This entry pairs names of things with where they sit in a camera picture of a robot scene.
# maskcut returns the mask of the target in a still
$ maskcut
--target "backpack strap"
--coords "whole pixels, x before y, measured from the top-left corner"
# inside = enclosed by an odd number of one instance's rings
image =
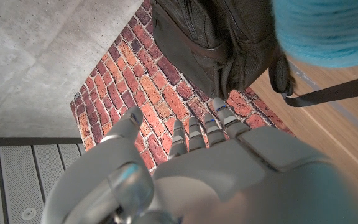
[[[277,93],[281,93],[284,101],[293,107],[312,106],[330,101],[358,97],[358,79],[338,84],[329,88],[307,93],[295,98],[293,94],[293,81],[285,54],[278,49],[269,67],[270,84]]]

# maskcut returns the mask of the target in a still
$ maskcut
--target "zipper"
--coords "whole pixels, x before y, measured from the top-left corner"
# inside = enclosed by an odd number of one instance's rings
[[[190,18],[190,1],[191,0],[178,0],[185,24],[190,32],[191,38],[193,40],[197,40],[196,29],[194,28]]]

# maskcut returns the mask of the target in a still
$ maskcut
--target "black backpack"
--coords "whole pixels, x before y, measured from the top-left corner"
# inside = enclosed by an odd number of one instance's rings
[[[161,52],[210,97],[244,91],[277,46],[269,0],[152,0],[152,17]]]

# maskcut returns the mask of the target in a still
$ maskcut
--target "wooden floor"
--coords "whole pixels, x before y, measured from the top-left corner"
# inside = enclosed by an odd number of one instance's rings
[[[358,67],[327,69],[289,58],[299,96],[358,78]],[[251,88],[302,141],[329,155],[358,186],[358,98],[292,108],[272,90],[266,71]]]

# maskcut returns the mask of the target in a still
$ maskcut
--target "gray robotic hand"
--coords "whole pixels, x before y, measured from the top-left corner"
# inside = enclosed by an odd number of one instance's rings
[[[219,98],[223,135],[205,116],[181,121],[168,161],[153,177],[134,141],[142,123],[127,110],[101,143],[74,162],[49,193],[42,223],[358,223],[358,197],[331,160],[271,127],[250,129]]]

